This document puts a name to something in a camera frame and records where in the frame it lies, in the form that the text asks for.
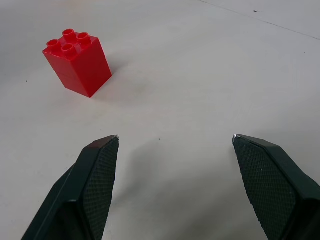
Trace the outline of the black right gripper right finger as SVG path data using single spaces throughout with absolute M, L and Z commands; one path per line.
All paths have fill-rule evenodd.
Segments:
M 278 145 L 235 134 L 243 184 L 269 240 L 320 238 L 320 186 Z

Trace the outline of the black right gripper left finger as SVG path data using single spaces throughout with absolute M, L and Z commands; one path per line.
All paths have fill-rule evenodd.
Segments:
M 86 146 L 52 186 L 23 235 L 24 240 L 100 240 L 116 178 L 119 137 Z

